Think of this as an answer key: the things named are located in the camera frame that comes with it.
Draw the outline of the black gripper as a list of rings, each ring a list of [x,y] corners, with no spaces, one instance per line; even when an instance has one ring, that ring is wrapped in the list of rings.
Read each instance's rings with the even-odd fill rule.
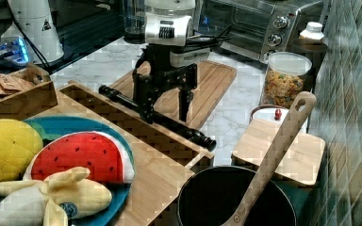
[[[140,107],[141,118],[153,123],[154,104],[166,91],[179,88],[179,120],[186,121],[192,92],[197,87],[197,64],[172,66],[170,46],[148,44],[132,72],[133,100]]]

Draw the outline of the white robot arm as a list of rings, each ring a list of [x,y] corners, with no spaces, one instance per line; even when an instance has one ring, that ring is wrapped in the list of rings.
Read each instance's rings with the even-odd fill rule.
[[[197,63],[210,53],[210,41],[193,34],[196,0],[145,0],[145,41],[138,63],[150,72],[132,72],[133,101],[140,117],[151,123],[154,105],[166,91],[178,89],[179,119],[187,118],[197,88]]]

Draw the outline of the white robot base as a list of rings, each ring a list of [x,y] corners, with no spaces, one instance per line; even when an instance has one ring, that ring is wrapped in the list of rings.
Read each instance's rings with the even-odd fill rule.
[[[8,6],[13,15],[12,25],[1,35],[1,40],[22,37],[24,32],[41,55],[37,57],[26,41],[30,62],[41,64],[45,59],[51,63],[63,57],[48,0],[8,0]]]

